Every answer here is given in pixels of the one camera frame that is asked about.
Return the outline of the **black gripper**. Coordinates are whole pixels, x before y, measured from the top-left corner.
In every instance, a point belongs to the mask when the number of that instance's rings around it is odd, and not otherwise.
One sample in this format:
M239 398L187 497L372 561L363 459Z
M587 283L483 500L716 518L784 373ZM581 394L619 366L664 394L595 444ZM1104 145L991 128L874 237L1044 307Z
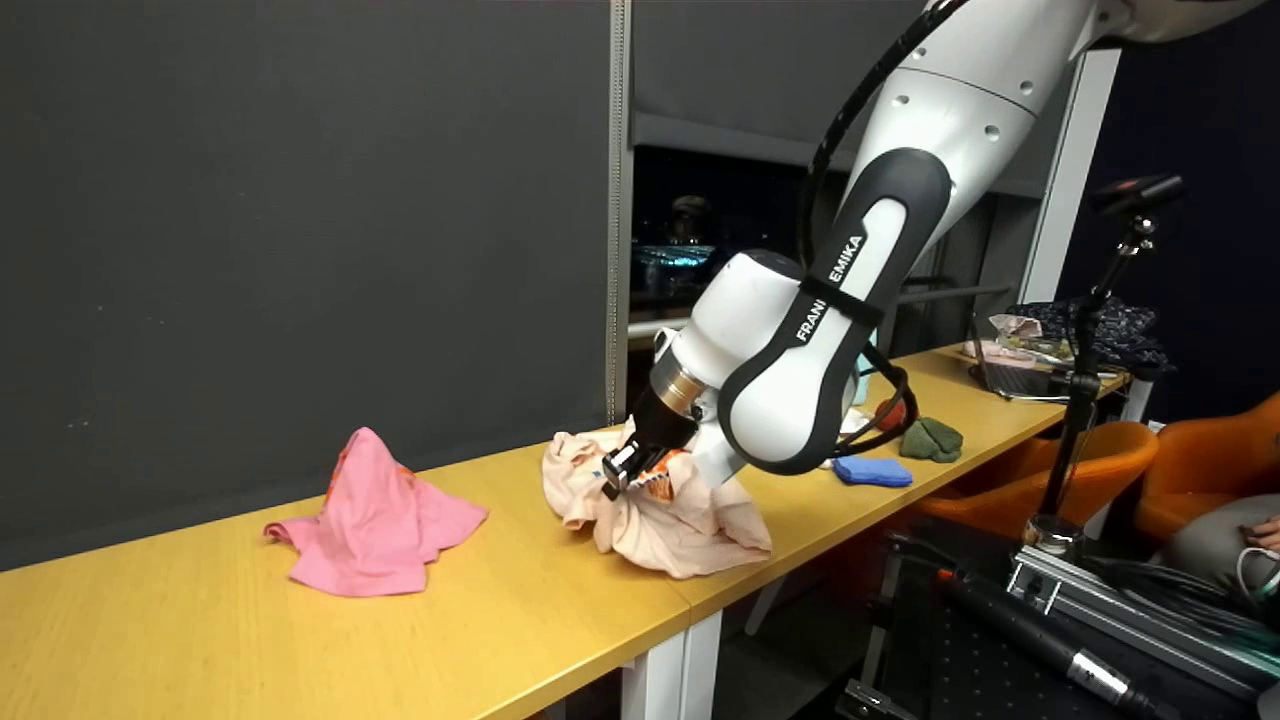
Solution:
M605 455L605 491L626 497L671 450L683 450L702 426L690 394L646 387L631 404L631 431Z

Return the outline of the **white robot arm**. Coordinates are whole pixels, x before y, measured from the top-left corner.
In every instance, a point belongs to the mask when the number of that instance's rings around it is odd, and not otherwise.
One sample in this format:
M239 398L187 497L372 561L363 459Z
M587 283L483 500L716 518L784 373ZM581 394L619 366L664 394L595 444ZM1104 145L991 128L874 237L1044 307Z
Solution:
M1007 168L1066 67L1102 42L1170 43L1266 0L928 0L827 123L851 145L838 219L790 258L741 253L657 354L631 431L595 480L626 497L690 450L702 478L813 472L917 421L917 398L848 429L848 385L907 270Z

